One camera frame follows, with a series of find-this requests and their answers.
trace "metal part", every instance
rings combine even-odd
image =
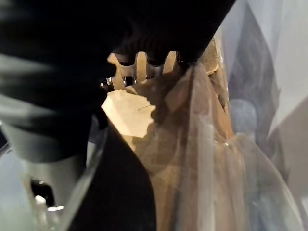
[[[165,62],[160,66],[155,66],[149,64],[149,62],[146,63],[146,78],[154,78],[161,76],[164,71]]]
[[[126,86],[135,84],[137,81],[137,62],[130,66],[120,65],[123,83]]]
[[[54,206],[65,206],[85,169],[84,158],[80,155],[51,163],[33,163],[26,160],[22,163],[31,180],[41,181],[51,188]]]

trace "clear plastic wrap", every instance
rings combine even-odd
[[[233,134],[202,63],[111,92],[103,108],[150,174],[159,231],[303,230],[275,167]]]

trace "plastic bag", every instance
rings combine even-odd
[[[111,92],[103,108],[148,170],[159,231],[302,230],[275,168],[234,136],[202,63]]]

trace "packaging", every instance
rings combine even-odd
[[[303,230],[275,167],[234,135],[201,62],[111,92],[103,108],[148,170],[157,230]]]

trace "black object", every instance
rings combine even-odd
[[[195,62],[233,2],[0,0],[0,120],[16,153],[31,163],[85,156],[106,97],[101,80],[116,71],[109,54],[175,50]],[[108,143],[72,230],[155,230],[144,168],[128,147]]]

